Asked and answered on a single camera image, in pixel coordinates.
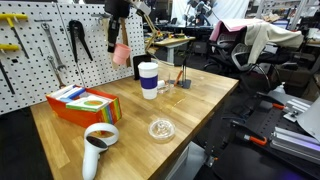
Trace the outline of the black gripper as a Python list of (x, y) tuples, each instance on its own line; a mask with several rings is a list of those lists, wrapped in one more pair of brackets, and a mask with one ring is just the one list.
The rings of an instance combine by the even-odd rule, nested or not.
[(130, 7), (126, 0), (105, 0), (104, 10), (113, 15), (109, 20), (108, 28), (108, 51), (113, 53), (119, 33), (119, 18), (127, 18), (129, 16)]

